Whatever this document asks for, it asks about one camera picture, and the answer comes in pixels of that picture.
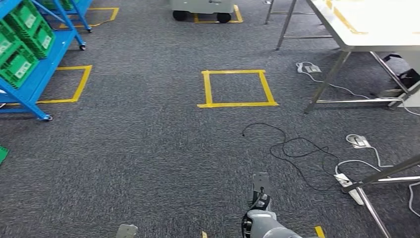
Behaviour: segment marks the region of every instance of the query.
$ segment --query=white cable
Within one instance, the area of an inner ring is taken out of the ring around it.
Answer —
[[[371,164],[369,164],[368,162],[365,162],[365,161],[363,161],[363,160],[346,160],[346,161],[343,161],[343,162],[338,163],[338,164],[335,166],[335,175],[338,175],[338,174],[339,174],[339,172],[338,172],[338,167],[339,167],[340,165],[345,164],[345,163],[350,163],[350,162],[360,162],[360,163],[364,163],[364,164],[366,164],[366,165],[371,166],[374,170],[376,170],[376,171],[378,171],[378,172],[381,172],[381,170],[380,170],[380,169],[378,169],[377,167],[375,167],[375,166],[373,166],[373,165],[371,165]]]
[[[408,189],[410,190],[410,200],[408,202],[408,208],[414,213],[416,214],[418,217],[420,217],[420,214],[417,213],[416,211],[414,211],[413,209],[413,198],[414,198],[414,192],[413,192],[413,186],[419,185],[420,182],[416,182],[416,183],[412,183],[408,186]]]
[[[406,102],[402,99],[402,98],[393,98],[393,97],[382,97],[382,98],[378,98],[378,99],[397,99],[399,101],[401,101],[403,103],[403,108],[410,114],[416,115],[416,116],[420,116],[420,114],[418,113],[414,113],[412,111],[410,111],[407,107],[406,107]]]
[[[359,138],[361,137],[361,136],[356,135],[356,134],[349,134],[349,135],[347,135],[347,136],[346,136],[346,140],[347,140],[347,142],[349,142],[350,144],[357,145],[357,146],[360,146],[360,147],[365,147],[365,148],[372,148],[372,149],[374,149],[375,154],[376,154],[376,158],[377,158],[377,160],[378,160],[378,166],[379,166],[379,167],[381,167],[381,168],[393,167],[393,165],[381,165],[381,160],[380,160],[380,157],[379,157],[379,153],[378,153],[378,150],[377,150],[375,147],[367,147],[367,146],[363,146],[363,145],[359,145],[359,144],[353,143],[353,142],[351,142],[351,141],[349,140],[349,137],[350,137],[350,136],[355,136],[355,137],[359,137]],[[362,161],[362,160],[346,160],[346,161],[343,161],[343,162],[338,163],[338,164],[335,166],[335,174],[336,174],[336,175],[338,174],[338,167],[339,167],[340,165],[345,164],[345,163],[349,163],[349,162],[360,162],[360,163],[364,163],[364,164],[369,165],[370,167],[372,167],[373,169],[375,169],[375,170],[377,170],[377,171],[379,171],[379,172],[381,171],[380,169],[376,168],[375,166],[373,166],[373,165],[369,164],[368,162]],[[417,213],[416,211],[414,211],[414,209],[413,209],[413,199],[414,199],[413,186],[416,186],[416,185],[420,185],[420,182],[412,183],[412,184],[410,184],[410,185],[408,186],[408,188],[409,188],[409,190],[410,190],[410,200],[409,200],[409,202],[408,202],[408,208],[409,208],[409,209],[410,209],[410,210],[411,210],[414,214],[416,214],[418,217],[420,217],[420,214],[419,214],[419,213]]]
[[[356,143],[353,143],[353,142],[351,142],[350,141],[350,136],[355,136],[355,137],[361,137],[361,136],[359,136],[359,135],[356,135],[356,134],[348,134],[347,136],[346,136],[346,140],[347,140],[347,142],[349,142],[350,144],[353,144],[353,145],[357,145],[357,146],[360,146],[360,147],[365,147],[365,148],[371,148],[371,149],[373,149],[374,151],[375,151],[375,155],[376,155],[376,159],[377,159],[377,161],[378,161],[378,167],[380,167],[380,168],[387,168],[387,167],[392,167],[393,165],[382,165],[381,164],[381,159],[380,159],[380,156],[379,156],[379,153],[378,153],[378,150],[375,148],[375,147],[373,147],[373,146],[371,146],[371,147],[367,147],[367,146],[363,146],[363,145],[359,145],[359,144],[356,144]]]
[[[321,81],[321,80],[315,80],[315,79],[314,79],[314,77],[312,77],[312,75],[311,75],[310,73],[306,73],[306,72],[304,72],[304,71],[303,71],[303,64],[304,64],[304,63],[310,63],[312,66],[315,66],[315,65],[314,65],[313,63],[311,63],[311,62],[300,62],[300,63],[296,63],[296,67],[298,68],[298,73],[304,73],[304,74],[308,75],[308,76],[311,78],[311,80],[312,80],[312,81],[314,81],[314,82],[323,83],[324,81]],[[330,85],[331,87],[334,87],[334,88],[344,89],[344,90],[346,90],[347,92],[349,92],[351,95],[358,96],[358,97],[363,97],[363,98],[366,98],[366,99],[371,99],[371,98],[369,98],[369,97],[367,97],[367,96],[365,96],[365,95],[355,94],[355,93],[353,93],[350,89],[343,88],[343,87],[340,87],[340,86],[337,86],[337,85],[334,85],[334,84],[329,84],[329,85]],[[402,104],[403,104],[403,108],[404,108],[404,109],[405,109],[408,113],[413,114],[413,115],[416,115],[416,116],[420,116],[420,114],[410,111],[410,110],[406,107],[406,105],[405,105],[405,101],[404,101],[404,99],[402,99],[402,98],[381,97],[381,98],[375,98],[375,99],[397,99],[397,100],[399,100],[399,101],[401,101],[401,102],[402,102]]]
[[[301,63],[296,63],[296,66],[298,67],[298,73],[304,73],[304,74],[308,75],[308,76],[312,79],[312,81],[313,81],[313,82],[323,83],[324,81],[314,79],[314,77],[312,77],[312,75],[311,75],[310,73],[303,72],[303,64],[304,64],[304,63],[310,63],[312,66],[314,66],[314,64],[313,64],[313,63],[311,63],[311,62],[301,62]],[[366,96],[364,96],[364,95],[355,94],[355,93],[353,93],[350,89],[343,88],[343,87],[340,87],[340,86],[337,86],[337,85],[334,85],[334,84],[331,84],[331,83],[330,83],[329,85],[330,85],[331,87],[334,87],[334,88],[344,89],[344,90],[346,90],[347,92],[349,92],[350,94],[352,94],[352,95],[354,95],[354,96],[358,96],[358,97],[363,97],[363,98],[366,98],[366,99],[370,99],[370,98],[368,98],[368,97],[366,97]]]

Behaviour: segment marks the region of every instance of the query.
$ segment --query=black cable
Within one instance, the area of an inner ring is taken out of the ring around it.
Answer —
[[[283,152],[283,154],[284,155],[286,155],[287,157],[290,157],[290,158],[301,158],[301,157],[305,157],[305,156],[308,156],[308,155],[310,155],[310,154],[312,154],[312,153],[315,153],[315,152],[318,152],[318,151],[322,151],[324,154],[325,154],[325,156],[322,158],[322,170],[326,173],[326,174],[328,174],[328,175],[330,175],[330,176],[333,176],[333,177],[335,177],[336,178],[336,176],[334,175],[334,174],[331,174],[331,173],[329,173],[326,169],[325,169],[325,164],[324,164],[324,159],[325,159],[325,157],[327,156],[327,155],[330,155],[330,156],[332,156],[332,157],[334,157],[334,158],[336,158],[337,159],[337,164],[338,164],[338,162],[340,161],[340,159],[336,156],[336,155],[334,155],[334,154],[332,154],[332,153],[330,153],[329,152],[329,148],[328,148],[328,146],[324,146],[324,147],[319,147],[319,146],[317,146],[315,143],[313,143],[311,140],[309,140],[309,139],[306,139],[306,138],[304,138],[304,137],[296,137],[296,138],[292,138],[292,139],[290,139],[290,140],[287,140],[287,134],[282,130],[282,129],[280,129],[280,128],[278,128],[278,127],[276,127],[276,126],[273,126],[273,125],[270,125],[270,124],[267,124],[267,123],[263,123],[263,122],[258,122],[258,123],[252,123],[252,124],[249,124],[249,125],[247,125],[243,130],[242,130],[242,136],[245,136],[245,131],[249,128],[249,127],[251,127],[251,126],[253,126],[253,125],[265,125],[265,126],[269,126],[269,127],[272,127],[272,128],[274,128],[274,129],[276,129],[276,130],[278,130],[278,131],[280,131],[281,133],[282,133],[282,135],[283,135],[283,141],[282,142],[280,142],[280,143],[277,143],[277,144],[274,144],[274,145],[272,145],[272,146],[270,146],[270,149],[269,149],[269,152],[270,152],[270,154],[273,156],[273,157],[275,157],[275,158],[277,158],[277,159],[281,159],[281,160],[283,160],[283,161],[286,161],[286,162],[288,162],[289,164],[291,164],[297,171],[298,171],[298,173],[300,174],[300,176],[302,176],[302,179],[305,181],[305,183],[310,187],[310,188],[312,188],[312,189],[314,189],[314,190],[316,190],[316,191],[320,191],[320,192],[325,192],[325,191],[328,191],[328,190],[330,190],[333,186],[335,186],[336,185],[336,183],[333,183],[331,186],[329,186],[328,188],[326,188],[326,189],[319,189],[319,188],[316,188],[316,187],[314,187],[314,186],[312,186],[310,183],[309,183],[309,181],[306,179],[306,177],[303,175],[303,173],[302,173],[302,170],[295,164],[295,163],[293,163],[292,161],[290,161],[290,160],[288,160],[288,159],[285,159],[285,158],[281,158],[280,156],[277,156],[277,155],[275,155],[274,154],[274,152],[273,152],[273,150],[274,150],[274,148],[275,147],[277,147],[277,146],[281,146],[281,150],[282,150],[282,152]],[[305,153],[305,154],[301,154],[301,155],[290,155],[289,153],[287,153],[286,151],[285,151],[285,148],[284,148],[284,146],[287,144],[287,143],[289,143],[289,142],[292,142],[292,141],[295,141],[295,140],[304,140],[304,141],[306,141],[306,142],[309,142],[311,145],[313,145],[314,147],[316,147],[317,149],[316,150],[313,150],[313,151],[310,151],[310,152],[308,152],[308,153]]]

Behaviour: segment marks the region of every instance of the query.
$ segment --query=green plastic crate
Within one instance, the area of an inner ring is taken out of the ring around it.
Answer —
[[[14,31],[3,20],[0,20],[0,65],[22,44]]]
[[[23,0],[4,20],[21,39],[32,37],[40,22],[45,21],[30,0]]]
[[[40,3],[44,5],[44,7],[50,9],[50,10],[56,10],[57,7],[55,6],[54,2],[52,0],[41,0]],[[73,4],[71,4],[70,0],[60,0],[61,5],[63,6],[64,10],[72,10]]]
[[[17,89],[25,82],[38,63],[39,60],[35,55],[25,44],[22,44],[0,66],[0,76]]]
[[[0,146],[0,164],[6,158],[8,153],[9,153],[9,150],[7,148]]]
[[[22,39],[29,49],[39,59],[46,58],[55,40],[55,34],[50,26],[41,21],[33,37]]]

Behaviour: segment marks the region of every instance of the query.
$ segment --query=floor marking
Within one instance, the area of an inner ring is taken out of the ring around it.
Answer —
[[[72,98],[69,99],[52,99],[52,100],[40,100],[36,103],[75,103],[79,100],[82,95],[83,89],[85,88],[86,82],[88,81],[89,75],[92,71],[92,65],[86,66],[69,66],[69,67],[58,67],[56,70],[83,70],[82,78],[80,79],[79,85],[73,94]],[[19,105],[19,103],[8,103],[8,106]]]
[[[102,24],[104,24],[106,22],[114,21],[116,19],[116,17],[117,17],[118,12],[119,12],[119,7],[92,7],[92,8],[88,8],[88,10],[112,10],[112,15],[109,18],[109,20],[106,20],[106,21],[101,22],[101,23],[98,23],[98,24],[92,24],[92,25],[89,24],[90,27],[95,27],[95,26],[102,25]],[[74,27],[85,27],[85,26],[83,26],[83,25],[76,25]],[[60,25],[60,28],[67,28],[67,26],[62,23]]]
[[[238,5],[233,5],[233,11],[236,15],[237,20],[230,20],[228,23],[242,23],[244,20],[242,19],[241,12],[239,11]],[[194,23],[219,23],[218,21],[200,21],[198,18],[198,14],[194,13]]]
[[[233,73],[257,73],[265,96],[267,97],[266,102],[244,102],[244,103],[213,103],[211,94],[211,83],[210,74],[233,74]],[[259,107],[259,106],[278,106],[275,102],[271,93],[270,87],[268,86],[267,79],[265,78],[265,70],[263,69],[251,69],[251,70],[205,70],[202,71],[204,78],[204,92],[206,95],[205,104],[197,104],[199,108],[220,108],[220,107]]]
[[[315,227],[316,235],[319,238],[325,238],[324,232],[322,231],[322,228],[320,226]]]

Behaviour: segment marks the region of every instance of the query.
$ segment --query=white table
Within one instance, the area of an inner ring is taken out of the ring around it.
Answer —
[[[331,36],[285,36],[296,1],[292,0],[276,49],[279,50],[285,39],[333,38],[342,50],[325,82],[305,109],[306,113],[317,103],[399,102],[397,99],[319,100],[351,52],[370,52],[406,96],[412,94],[375,52],[400,52],[403,55],[409,52],[408,62],[418,63],[415,58],[419,54],[411,52],[420,53],[420,24],[416,19],[416,11],[420,9],[419,0],[307,0]],[[403,12],[404,17],[394,17],[392,21],[387,21],[395,12]]]

